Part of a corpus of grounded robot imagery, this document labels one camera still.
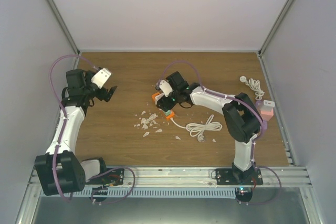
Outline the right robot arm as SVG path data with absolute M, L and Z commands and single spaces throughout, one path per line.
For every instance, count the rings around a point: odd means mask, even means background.
M 166 115 L 172 113 L 175 105 L 182 103 L 202 106 L 221 114 L 230 136 L 235 140 L 233 180 L 243 185 L 251 179 L 255 166 L 254 144 L 263 121 L 247 94 L 227 95 L 207 89 L 200 83 L 188 84 L 178 71 L 159 80 L 156 89 L 161 93 L 154 98 L 155 105 Z

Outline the orange power strip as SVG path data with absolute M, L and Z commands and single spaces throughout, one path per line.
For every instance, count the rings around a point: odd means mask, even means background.
M 167 120 L 170 120 L 175 116 L 173 111 L 176 102 L 172 98 L 166 97 L 164 93 L 155 93 L 152 95 L 152 100 L 155 106 L 162 111 Z

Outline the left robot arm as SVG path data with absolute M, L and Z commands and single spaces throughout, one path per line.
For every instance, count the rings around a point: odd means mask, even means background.
M 46 196 L 64 195 L 82 191 L 92 179 L 103 184 L 108 171 L 102 158 L 80 162 L 75 155 L 80 127 L 94 99 L 109 102 L 116 87 L 104 84 L 112 73 L 107 68 L 97 71 L 81 69 L 66 73 L 67 86 L 61 94 L 60 117 L 51 145 L 44 155 L 35 158 L 35 169 Z

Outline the green usb charger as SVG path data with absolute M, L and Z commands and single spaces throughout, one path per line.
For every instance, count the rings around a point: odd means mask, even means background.
M 171 110 L 168 110 L 168 111 L 164 111 L 163 112 L 165 116 L 169 116 L 172 114 L 172 111 Z

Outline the white tiger charger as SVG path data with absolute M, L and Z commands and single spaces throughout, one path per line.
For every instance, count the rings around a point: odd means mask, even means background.
M 159 99 L 162 97 L 162 95 L 163 95 L 163 93 L 157 95 L 157 96 L 154 98 L 154 103 L 155 103 L 155 105 L 157 105 L 157 103 L 158 103 Z

